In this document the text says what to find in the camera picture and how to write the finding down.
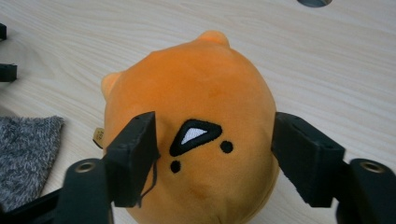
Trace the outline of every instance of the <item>wood grain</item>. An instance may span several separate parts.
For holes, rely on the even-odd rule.
[[[64,171],[101,158],[92,132],[103,126],[101,78],[151,51],[225,33],[265,77],[279,111],[300,116],[347,148],[396,170],[396,2],[297,1],[0,1],[8,40],[0,63],[19,79],[0,85],[0,115],[65,119],[62,147],[44,194]],[[335,223],[332,209],[304,204],[280,175],[249,223]],[[116,223],[134,223],[116,209]]]

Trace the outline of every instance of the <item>orange plush toy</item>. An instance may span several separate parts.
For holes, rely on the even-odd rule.
[[[128,208],[137,222],[246,223],[265,205],[278,174],[270,148],[276,107],[224,34],[152,52],[106,76],[102,91],[104,149],[131,118],[156,114],[161,157],[154,188]]]

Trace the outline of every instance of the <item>fuzzy fabric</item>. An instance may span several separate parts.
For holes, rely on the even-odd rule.
[[[0,204],[5,212],[40,196],[63,124],[59,117],[0,118]]]

